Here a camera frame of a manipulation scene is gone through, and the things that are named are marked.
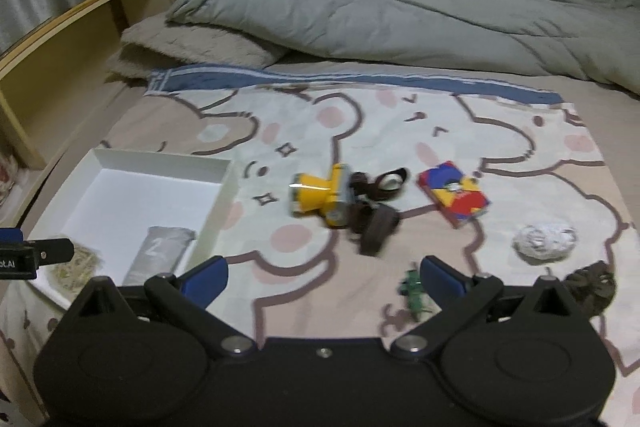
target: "blue gripper pad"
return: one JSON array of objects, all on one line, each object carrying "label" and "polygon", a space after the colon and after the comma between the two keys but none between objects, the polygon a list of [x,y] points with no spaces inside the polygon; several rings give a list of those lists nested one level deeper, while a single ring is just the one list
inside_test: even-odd
[{"label": "blue gripper pad", "polygon": [[432,255],[425,257],[420,263],[422,288],[441,309],[465,296],[470,282],[469,277]]},{"label": "blue gripper pad", "polygon": [[225,259],[215,256],[180,276],[178,281],[180,293],[199,308],[206,309],[226,288],[228,279]]},{"label": "blue gripper pad", "polygon": [[0,243],[21,243],[24,241],[20,229],[0,229]]}]

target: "cartoon blanket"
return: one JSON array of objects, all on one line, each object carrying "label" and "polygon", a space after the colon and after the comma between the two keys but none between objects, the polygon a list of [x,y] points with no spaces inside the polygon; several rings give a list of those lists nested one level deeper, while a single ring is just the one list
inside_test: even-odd
[{"label": "cartoon blanket", "polygon": [[[604,419],[637,425],[638,234],[588,130],[555,93],[440,76],[187,66],[159,74],[103,145],[234,161],[241,187],[214,252],[226,257],[230,279],[208,310],[260,343],[268,336],[390,343],[414,327],[398,285],[428,254],[515,285],[548,270],[564,278],[604,259],[618,281],[613,304],[593,320],[618,369]],[[415,184],[416,174],[446,160],[476,178],[492,202],[457,230]],[[347,231],[290,215],[293,175],[326,177],[335,162],[372,175],[399,167],[412,173],[390,202],[401,212],[399,229],[375,258],[359,255]],[[564,261],[529,263],[514,252],[513,237],[549,219],[571,223],[577,247]],[[13,284],[2,303],[2,357],[13,360],[27,388],[37,349],[60,315],[25,283]]]}]

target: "yellow flashlight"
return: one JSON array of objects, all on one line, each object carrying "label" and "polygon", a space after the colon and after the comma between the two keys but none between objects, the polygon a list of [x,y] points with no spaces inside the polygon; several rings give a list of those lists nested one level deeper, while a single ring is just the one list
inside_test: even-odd
[{"label": "yellow flashlight", "polygon": [[289,184],[291,210],[307,214],[317,210],[330,227],[347,225],[349,206],[354,201],[349,186],[351,169],[344,163],[334,164],[328,180],[300,172]]}]

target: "wooden shelf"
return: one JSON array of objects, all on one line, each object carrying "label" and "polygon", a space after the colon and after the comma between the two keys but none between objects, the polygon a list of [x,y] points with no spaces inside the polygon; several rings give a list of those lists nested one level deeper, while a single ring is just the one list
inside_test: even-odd
[{"label": "wooden shelf", "polygon": [[105,66],[122,30],[170,3],[87,0],[0,57],[0,132],[23,165],[20,182],[0,206],[1,226],[18,222],[82,128],[126,89]]}]

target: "blue blanket border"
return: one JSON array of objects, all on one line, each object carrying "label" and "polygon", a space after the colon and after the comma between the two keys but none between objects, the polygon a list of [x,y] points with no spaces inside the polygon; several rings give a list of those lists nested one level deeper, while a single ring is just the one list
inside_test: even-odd
[{"label": "blue blanket border", "polygon": [[500,96],[524,104],[562,103],[562,97],[552,91],[516,86],[490,78],[478,80],[443,75],[388,73],[319,73],[290,74],[251,70],[237,66],[200,64],[171,70],[156,70],[149,77],[147,92],[174,92],[193,89],[239,89],[259,84],[288,84],[291,82],[363,82],[392,86],[424,87],[456,94]]}]

